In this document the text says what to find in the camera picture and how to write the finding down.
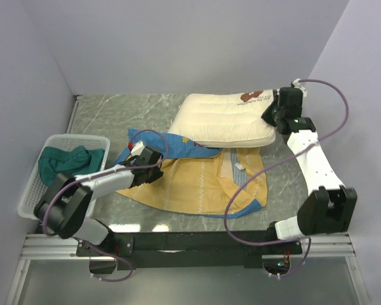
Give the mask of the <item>cream pillow with bear print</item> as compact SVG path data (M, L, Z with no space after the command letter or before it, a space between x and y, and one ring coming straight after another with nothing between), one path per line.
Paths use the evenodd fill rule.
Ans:
M169 132L206 147L268 146L275 141L276 131L261 116L273 101L272 90L230 95L193 93L183 101Z

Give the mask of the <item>blue and yellow pillowcase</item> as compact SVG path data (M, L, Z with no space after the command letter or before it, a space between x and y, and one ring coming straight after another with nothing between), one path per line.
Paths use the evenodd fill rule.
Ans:
M131 144L138 141L166 153L163 176L150 184L119 193L152 208L181 214L221 218L242 217L267 204L265 174L248 179L264 167L260 149L209 148L172 133L157 135L128 129Z

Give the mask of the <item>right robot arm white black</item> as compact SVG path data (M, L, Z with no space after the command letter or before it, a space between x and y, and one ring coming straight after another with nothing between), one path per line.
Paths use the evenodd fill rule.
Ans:
M296 216L271 225L275 232L266 237L266 246L275 254L281 253L292 238L346 232L358 199L355 189L345 187L332 169L313 121L302 117L304 96L296 86L280 88L262 114L297 157L308 190Z

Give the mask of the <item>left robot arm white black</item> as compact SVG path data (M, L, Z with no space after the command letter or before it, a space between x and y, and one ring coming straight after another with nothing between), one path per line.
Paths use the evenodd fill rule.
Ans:
M99 255L107 255L114 248L113 231L86 215L90 203L156 181L163 176L162 161L163 154L137 142L130 157L112 168L88 175L60 173L35 206L34 216L45 234L87 241Z

